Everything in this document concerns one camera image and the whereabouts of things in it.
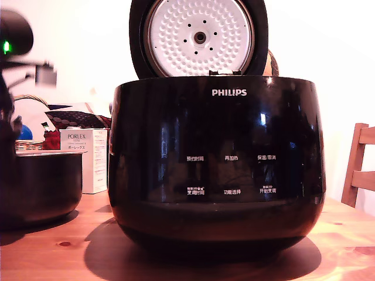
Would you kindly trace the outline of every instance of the green light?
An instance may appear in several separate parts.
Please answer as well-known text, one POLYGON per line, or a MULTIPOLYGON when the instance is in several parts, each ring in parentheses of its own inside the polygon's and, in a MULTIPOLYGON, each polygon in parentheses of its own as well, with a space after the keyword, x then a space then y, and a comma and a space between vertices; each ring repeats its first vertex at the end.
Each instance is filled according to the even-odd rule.
POLYGON ((12 45, 9 44, 8 41, 5 41, 4 45, 2 46, 2 50, 4 51, 4 54, 6 54, 7 52, 11 52, 12 51, 12 45))

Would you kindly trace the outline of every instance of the philips logo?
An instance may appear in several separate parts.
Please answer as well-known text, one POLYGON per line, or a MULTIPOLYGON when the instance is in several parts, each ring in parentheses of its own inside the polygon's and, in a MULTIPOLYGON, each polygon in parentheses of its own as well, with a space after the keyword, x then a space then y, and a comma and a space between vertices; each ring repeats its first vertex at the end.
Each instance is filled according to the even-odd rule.
POLYGON ((218 97, 238 97, 239 95, 245 97, 247 90, 233 89, 233 90, 212 90, 212 96, 218 97))

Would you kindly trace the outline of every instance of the white box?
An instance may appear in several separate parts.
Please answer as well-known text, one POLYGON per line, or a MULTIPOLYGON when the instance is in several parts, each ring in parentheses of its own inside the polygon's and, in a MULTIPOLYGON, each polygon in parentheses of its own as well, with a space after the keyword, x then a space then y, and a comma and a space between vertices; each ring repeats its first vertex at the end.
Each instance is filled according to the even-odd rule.
POLYGON ((61 150, 83 150, 83 193, 95 194, 107 189, 107 130, 60 130, 61 150))

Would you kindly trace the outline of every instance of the wooden table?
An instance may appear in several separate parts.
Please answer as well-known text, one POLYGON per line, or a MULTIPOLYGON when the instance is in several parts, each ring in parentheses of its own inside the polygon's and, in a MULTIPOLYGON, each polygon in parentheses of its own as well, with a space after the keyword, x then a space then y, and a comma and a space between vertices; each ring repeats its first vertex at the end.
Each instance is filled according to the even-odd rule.
POLYGON ((7 280, 375 280, 375 217, 327 199, 316 227, 269 261, 166 262, 133 244, 113 219, 107 192, 84 195, 49 229, 2 234, 7 280))

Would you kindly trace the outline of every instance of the white inner lid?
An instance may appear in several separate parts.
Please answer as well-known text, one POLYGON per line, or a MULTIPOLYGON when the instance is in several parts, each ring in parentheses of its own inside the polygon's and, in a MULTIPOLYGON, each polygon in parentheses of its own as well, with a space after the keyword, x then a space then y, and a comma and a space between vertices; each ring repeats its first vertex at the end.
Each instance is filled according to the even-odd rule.
POLYGON ((164 77, 244 71, 253 54, 253 23, 240 0, 157 0, 145 47, 164 77))

